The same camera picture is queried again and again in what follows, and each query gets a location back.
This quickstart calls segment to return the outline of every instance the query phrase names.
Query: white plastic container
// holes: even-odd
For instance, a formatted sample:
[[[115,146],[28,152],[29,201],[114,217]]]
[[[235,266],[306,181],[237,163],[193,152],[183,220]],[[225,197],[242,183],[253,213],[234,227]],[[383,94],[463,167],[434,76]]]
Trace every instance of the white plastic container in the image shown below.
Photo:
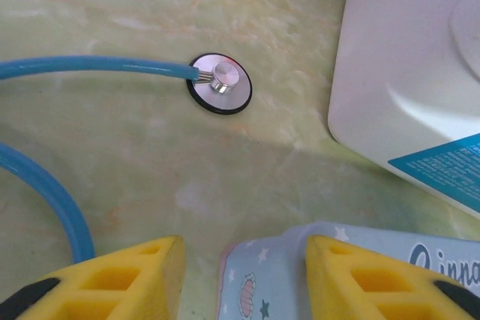
[[[480,0],[346,0],[328,125],[480,217]]]

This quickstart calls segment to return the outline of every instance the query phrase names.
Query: table surface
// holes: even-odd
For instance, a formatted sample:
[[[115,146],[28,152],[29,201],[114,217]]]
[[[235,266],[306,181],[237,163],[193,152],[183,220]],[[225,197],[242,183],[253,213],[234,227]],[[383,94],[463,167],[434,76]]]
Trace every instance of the table surface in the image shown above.
[[[214,115],[185,82],[50,73],[0,85],[0,140],[81,207],[98,254],[182,235],[179,318],[213,319],[227,244],[331,220],[479,239],[480,222],[337,144],[326,117],[345,0],[0,0],[0,59],[237,59],[253,99]],[[71,263],[51,210],[0,172],[0,298]]]

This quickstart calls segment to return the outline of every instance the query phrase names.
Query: cartoon print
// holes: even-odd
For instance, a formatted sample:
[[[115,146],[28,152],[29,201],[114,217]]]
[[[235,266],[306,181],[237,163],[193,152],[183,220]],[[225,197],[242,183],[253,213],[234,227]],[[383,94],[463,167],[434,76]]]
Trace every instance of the cartoon print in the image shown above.
[[[241,286],[240,298],[238,305],[240,306],[240,314],[243,320],[251,320],[254,312],[254,292],[255,292],[255,274],[248,274]]]
[[[262,264],[267,259],[267,252],[269,251],[268,247],[263,247],[260,254],[258,254],[258,263]]]
[[[335,239],[340,241],[349,240],[347,234],[345,233],[345,228],[339,228],[338,226],[335,226]]]
[[[260,309],[260,313],[262,314],[262,320],[269,317],[269,306],[270,303],[266,303],[265,300],[262,299],[262,308]]]
[[[232,281],[235,281],[235,269],[230,269],[228,273],[228,282],[231,283]]]

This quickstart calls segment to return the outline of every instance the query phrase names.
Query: blue tubing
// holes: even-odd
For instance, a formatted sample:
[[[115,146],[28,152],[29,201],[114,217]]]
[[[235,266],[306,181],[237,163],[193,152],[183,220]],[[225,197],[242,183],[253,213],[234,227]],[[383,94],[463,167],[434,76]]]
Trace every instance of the blue tubing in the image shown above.
[[[111,70],[147,73],[196,81],[200,71],[183,64],[115,56],[72,55],[0,62],[0,79],[57,71]]]
[[[72,55],[2,61],[0,62],[0,79],[74,70],[127,71],[193,81],[198,80],[200,75],[196,67],[182,64],[112,56]],[[80,209],[51,174],[33,160],[3,143],[0,143],[0,166],[30,185],[52,207],[67,232],[74,262],[95,257],[92,236]]]
[[[83,262],[95,257],[92,236],[80,209],[50,173],[1,142],[0,166],[30,185],[52,207],[67,233],[73,262]]]

